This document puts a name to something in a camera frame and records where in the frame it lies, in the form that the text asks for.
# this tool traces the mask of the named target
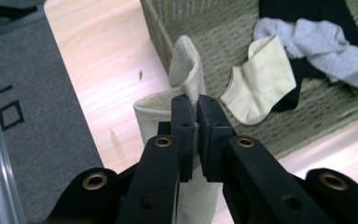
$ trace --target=light wood surface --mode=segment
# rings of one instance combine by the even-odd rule
[[[120,173],[143,150],[133,103],[170,87],[141,4],[48,0],[45,10],[103,165]],[[280,162],[300,177],[327,167],[358,181],[358,121]],[[213,223],[232,223],[222,195]]]

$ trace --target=wicker basket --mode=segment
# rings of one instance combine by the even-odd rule
[[[219,98],[227,88],[232,66],[246,60],[244,52],[252,42],[258,20],[258,1],[141,2],[150,37],[165,69],[168,71],[176,39],[190,36],[202,59],[208,95]],[[358,0],[347,0],[347,5],[358,25]],[[271,112],[256,126],[240,124],[221,105],[238,134],[260,139],[277,158],[358,119],[358,95],[346,85],[331,85],[323,79],[305,78],[295,110]]]

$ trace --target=green woven basket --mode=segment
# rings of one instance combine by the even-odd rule
[[[172,46],[188,35],[202,59],[208,95],[219,98],[231,68],[243,64],[258,20],[257,0],[141,0],[150,37],[168,71]],[[358,0],[347,0],[358,25]],[[277,158],[358,119],[358,95],[348,86],[304,79],[298,107],[272,112],[252,127],[240,124],[221,104],[237,134],[258,138]]]

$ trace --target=black cloth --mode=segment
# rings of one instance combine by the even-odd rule
[[[358,46],[358,28],[345,0],[260,0],[259,17],[292,22],[299,19],[330,21],[342,27],[345,38],[351,45]],[[272,108],[274,111],[296,108],[301,89],[301,77],[325,78],[324,73],[313,67],[306,58],[289,61],[297,86]]]

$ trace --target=gray sock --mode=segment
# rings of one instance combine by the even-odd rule
[[[268,35],[280,37],[289,58],[307,57],[331,82],[340,80],[358,88],[358,47],[350,45],[340,26],[303,19],[292,25],[263,18],[255,26],[254,39]]]

